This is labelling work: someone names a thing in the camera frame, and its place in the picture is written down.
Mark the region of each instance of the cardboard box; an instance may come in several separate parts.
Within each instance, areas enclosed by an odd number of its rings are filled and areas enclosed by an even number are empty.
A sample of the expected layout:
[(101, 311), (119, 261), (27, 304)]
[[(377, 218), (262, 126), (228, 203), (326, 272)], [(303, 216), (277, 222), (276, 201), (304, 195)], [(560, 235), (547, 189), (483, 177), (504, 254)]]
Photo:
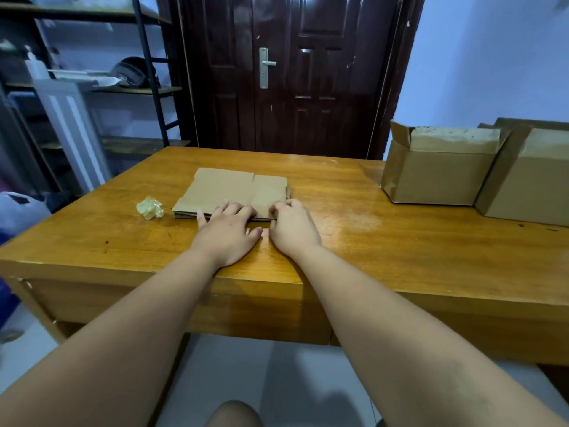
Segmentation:
[(503, 137), (496, 128), (410, 128), (391, 122), (381, 188), (395, 203), (473, 205)]
[(528, 122), (540, 127), (500, 122), (512, 133), (475, 207), (487, 217), (569, 226), (569, 124)]
[(197, 210), (211, 215), (225, 199), (229, 202), (251, 205), (257, 210), (253, 220), (274, 219), (268, 211), (275, 201), (289, 199), (288, 181), (285, 177), (256, 175), (252, 172), (228, 171), (225, 169), (199, 168), (194, 182), (174, 208), (174, 216), (195, 219)]

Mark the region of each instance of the white tile floor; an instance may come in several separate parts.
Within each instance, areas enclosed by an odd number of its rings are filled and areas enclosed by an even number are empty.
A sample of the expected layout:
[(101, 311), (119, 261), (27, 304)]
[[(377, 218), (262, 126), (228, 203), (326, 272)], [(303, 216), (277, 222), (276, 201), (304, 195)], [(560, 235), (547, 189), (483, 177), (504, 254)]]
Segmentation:
[[(25, 333), (0, 346), (0, 393), (56, 347), (24, 307), (8, 328)], [(536, 366), (498, 365), (569, 421), (569, 405)], [(267, 427), (373, 427), (380, 419), (340, 348), (196, 334), (158, 425), (203, 425), (231, 399), (257, 409)]]

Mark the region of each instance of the leg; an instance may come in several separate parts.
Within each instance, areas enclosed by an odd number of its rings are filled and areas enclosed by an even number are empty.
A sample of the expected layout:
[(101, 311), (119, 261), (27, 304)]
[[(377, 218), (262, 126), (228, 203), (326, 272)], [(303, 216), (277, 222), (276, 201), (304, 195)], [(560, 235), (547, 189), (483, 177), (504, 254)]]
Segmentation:
[(251, 406), (239, 400), (230, 400), (213, 412), (205, 427), (263, 427), (263, 422)]

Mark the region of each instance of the hand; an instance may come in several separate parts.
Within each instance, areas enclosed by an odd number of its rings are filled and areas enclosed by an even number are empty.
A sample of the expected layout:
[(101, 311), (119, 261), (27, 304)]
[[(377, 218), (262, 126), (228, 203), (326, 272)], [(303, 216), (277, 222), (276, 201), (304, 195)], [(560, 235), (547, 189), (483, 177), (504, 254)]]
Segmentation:
[(305, 249), (322, 246), (308, 208), (298, 199), (275, 202), (270, 211), (276, 215), (276, 221), (271, 222), (268, 234), (282, 253), (296, 261), (295, 256)]
[(237, 202), (228, 205), (227, 200), (213, 211), (209, 222), (203, 211), (198, 210), (198, 232), (192, 242), (192, 250), (213, 258), (217, 269), (235, 264), (252, 249), (263, 233), (263, 228), (255, 228), (245, 234), (247, 221), (256, 215), (257, 211), (250, 205), (244, 207)]

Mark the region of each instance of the white bottle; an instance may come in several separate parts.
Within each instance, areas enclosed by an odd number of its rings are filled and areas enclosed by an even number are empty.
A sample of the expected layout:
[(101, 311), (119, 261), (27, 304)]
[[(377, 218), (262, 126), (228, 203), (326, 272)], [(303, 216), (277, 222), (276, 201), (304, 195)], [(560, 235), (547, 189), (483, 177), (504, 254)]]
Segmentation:
[(50, 79), (49, 72), (47, 71), (46, 65), (43, 61), (37, 59), (37, 57), (32, 52), (32, 48), (28, 45), (25, 46), (28, 50), (28, 59), (25, 61), (25, 65), (32, 76), (32, 79)]

